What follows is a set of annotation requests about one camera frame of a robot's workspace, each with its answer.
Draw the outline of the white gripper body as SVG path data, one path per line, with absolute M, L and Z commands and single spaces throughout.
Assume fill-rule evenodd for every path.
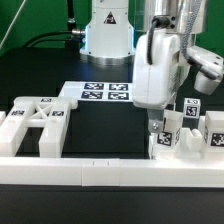
M 190 66 L 180 52 L 180 36 L 156 29 L 153 36 L 152 64 L 147 62 L 148 35 L 136 46 L 133 67 L 132 99 L 137 107 L 163 110 L 175 101 L 178 89 Z

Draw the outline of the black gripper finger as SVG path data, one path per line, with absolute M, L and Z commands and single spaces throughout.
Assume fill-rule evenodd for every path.
M 161 133 L 164 129 L 164 111 L 148 109 L 148 129 L 150 133 Z

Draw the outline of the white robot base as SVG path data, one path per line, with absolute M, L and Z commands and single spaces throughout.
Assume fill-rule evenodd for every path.
M 100 65 L 131 63 L 134 28 L 128 19 L 129 0 L 92 0 L 92 18 L 85 28 L 82 60 Z

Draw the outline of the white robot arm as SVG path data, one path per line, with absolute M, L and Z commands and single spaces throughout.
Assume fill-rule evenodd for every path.
M 148 113 L 148 129 L 161 133 L 165 109 L 174 104 L 190 68 L 199 63 L 189 51 L 203 30 L 203 0 L 145 0 L 133 66 L 132 97 Z

